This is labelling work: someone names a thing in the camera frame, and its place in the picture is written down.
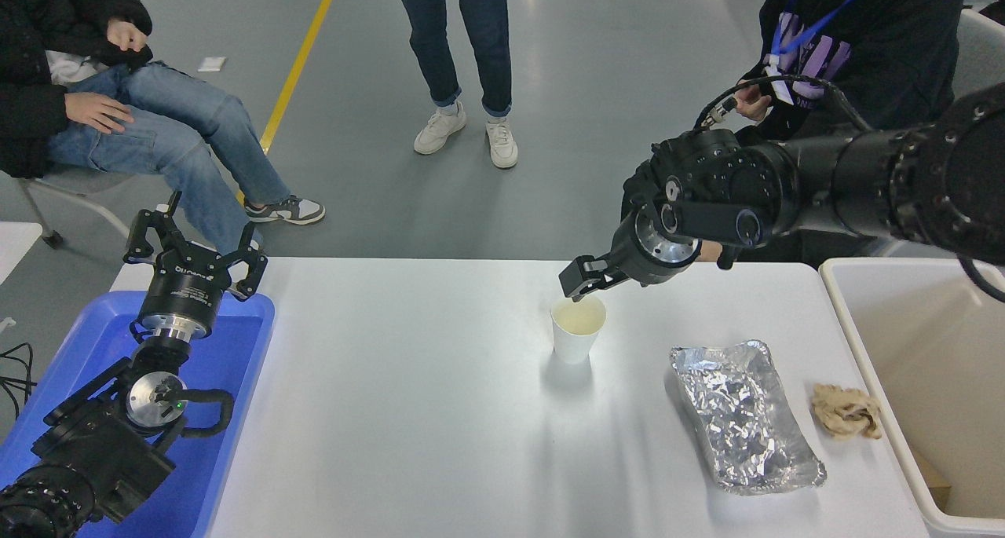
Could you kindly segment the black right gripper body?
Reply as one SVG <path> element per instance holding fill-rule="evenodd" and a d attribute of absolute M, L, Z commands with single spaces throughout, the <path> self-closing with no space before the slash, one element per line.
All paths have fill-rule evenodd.
<path fill-rule="evenodd" d="M 687 270 L 699 254 L 699 240 L 668 240 L 657 232 L 649 216 L 635 211 L 615 231 L 609 263 L 640 284 L 654 285 Z"/>

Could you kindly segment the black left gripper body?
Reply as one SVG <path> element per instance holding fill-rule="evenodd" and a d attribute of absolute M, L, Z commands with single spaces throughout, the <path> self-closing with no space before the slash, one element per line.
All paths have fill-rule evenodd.
<path fill-rule="evenodd" d="M 166 248 L 155 259 L 155 273 L 140 310 L 140 323 L 183 317 L 199 327 L 212 327 L 230 274 L 216 251 L 198 244 Z"/>

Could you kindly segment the person's right hand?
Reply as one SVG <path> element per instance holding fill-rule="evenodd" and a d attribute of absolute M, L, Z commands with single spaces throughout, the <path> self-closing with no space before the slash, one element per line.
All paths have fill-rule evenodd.
<path fill-rule="evenodd" d="M 761 123 L 766 118 L 771 108 L 772 97 L 764 94 L 760 85 L 750 85 L 743 89 L 737 89 L 733 94 L 736 101 L 736 112 L 754 123 Z"/>
<path fill-rule="evenodd" d="M 96 92 L 68 92 L 64 105 L 69 120 L 102 134 L 123 134 L 126 124 L 135 122 L 128 106 Z"/>

